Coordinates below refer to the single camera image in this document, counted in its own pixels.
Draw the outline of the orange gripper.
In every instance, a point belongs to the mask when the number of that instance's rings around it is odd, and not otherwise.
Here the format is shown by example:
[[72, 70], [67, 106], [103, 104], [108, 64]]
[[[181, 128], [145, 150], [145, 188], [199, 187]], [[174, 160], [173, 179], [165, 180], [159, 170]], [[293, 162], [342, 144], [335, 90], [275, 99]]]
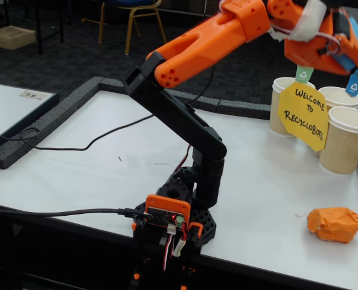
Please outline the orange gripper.
[[347, 70], [358, 68], [358, 23], [340, 8], [329, 14], [313, 39], [286, 39], [284, 53], [295, 64], [348, 76]]

